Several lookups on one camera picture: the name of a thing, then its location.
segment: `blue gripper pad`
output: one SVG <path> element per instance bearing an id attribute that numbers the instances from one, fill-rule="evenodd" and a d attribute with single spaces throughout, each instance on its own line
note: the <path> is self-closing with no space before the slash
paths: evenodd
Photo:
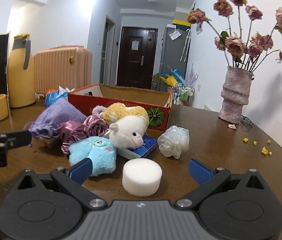
<path id="1" fill-rule="evenodd" d="M 85 158 L 73 165 L 69 170 L 69 178 L 81 185 L 92 174 L 92 161 L 89 158 Z"/>
<path id="2" fill-rule="evenodd" d="M 215 170 L 209 168 L 196 159 L 190 160 L 189 173 L 199 185 L 206 183 L 216 174 Z"/>

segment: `white foam cylinder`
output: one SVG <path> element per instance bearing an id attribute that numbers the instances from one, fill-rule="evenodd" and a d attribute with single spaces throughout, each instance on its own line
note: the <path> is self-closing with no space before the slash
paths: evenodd
<path id="1" fill-rule="evenodd" d="M 122 185 L 131 195 L 148 197 L 158 190 L 161 177 L 162 169 L 158 163 L 137 158 L 123 166 Z"/>

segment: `yellow thermos flask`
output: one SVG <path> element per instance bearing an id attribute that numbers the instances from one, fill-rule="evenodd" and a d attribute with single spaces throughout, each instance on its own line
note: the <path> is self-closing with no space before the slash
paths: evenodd
<path id="1" fill-rule="evenodd" d="M 28 106 L 36 101 L 35 68 L 30 48 L 29 34 L 14 38 L 7 66 L 9 106 L 11 108 Z"/>

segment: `dark brown door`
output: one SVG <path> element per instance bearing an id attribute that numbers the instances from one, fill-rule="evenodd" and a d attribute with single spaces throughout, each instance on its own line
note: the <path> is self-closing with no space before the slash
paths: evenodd
<path id="1" fill-rule="evenodd" d="M 151 88 L 157 33 L 157 29 L 122 28 L 118 86 Z"/>

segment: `door frame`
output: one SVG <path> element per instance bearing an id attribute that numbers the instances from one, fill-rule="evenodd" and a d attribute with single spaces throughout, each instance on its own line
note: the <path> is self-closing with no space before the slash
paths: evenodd
<path id="1" fill-rule="evenodd" d="M 120 34 L 120 47 L 119 47 L 119 56 L 118 56 L 118 65 L 117 65 L 117 77 L 116 77 L 116 84 L 118 83 L 118 72 L 119 72 L 119 63 L 120 63 L 120 59 L 121 59 L 121 49 L 122 49 L 122 39 L 123 39 L 123 30 L 127 28 L 127 29 L 141 29 L 141 30 L 149 30 L 149 31 L 155 31 L 155 46 L 154 46 L 154 57 L 153 57 L 153 69 L 154 69 L 154 63 L 155 63 L 155 54 L 156 54 L 156 49 L 157 49 L 157 43 L 158 43 L 158 32 L 159 29 L 158 28 L 148 28 L 148 27 L 136 27 L 136 26 L 122 26 L 121 28 L 121 34 Z"/>
<path id="2" fill-rule="evenodd" d="M 106 26 L 107 22 L 109 24 L 109 30 L 108 30 L 108 36 L 107 36 L 107 46 L 106 46 L 106 49 L 105 49 L 106 53 L 105 53 L 105 66 L 104 66 L 103 83 L 106 84 L 106 85 L 110 85 L 116 23 L 110 17 L 106 16 L 105 17 L 105 23 L 104 23 L 104 29 L 103 29 L 103 36 L 104 36 L 105 26 Z M 101 62 L 102 62 L 103 42 L 104 42 L 104 40 L 102 40 L 102 47 L 101 47 L 99 80 L 101 79 Z"/>

